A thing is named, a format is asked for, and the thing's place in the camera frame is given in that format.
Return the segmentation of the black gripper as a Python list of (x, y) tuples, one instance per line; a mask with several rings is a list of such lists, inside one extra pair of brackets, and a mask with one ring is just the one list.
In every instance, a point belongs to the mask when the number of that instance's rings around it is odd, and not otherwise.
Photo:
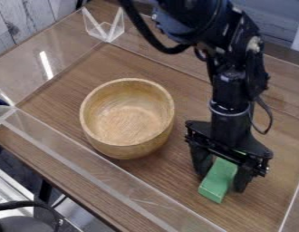
[(251, 179), (266, 175), (267, 164), (273, 158), (271, 150), (255, 140), (251, 129), (259, 134), (267, 134), (273, 123), (271, 110), (263, 106), (269, 123), (259, 130), (253, 123), (253, 105), (246, 104), (239, 110), (219, 108), (209, 104), (210, 121), (185, 122), (191, 164), (194, 172), (203, 177), (213, 165), (213, 157), (237, 165), (233, 179), (234, 191), (242, 193)]

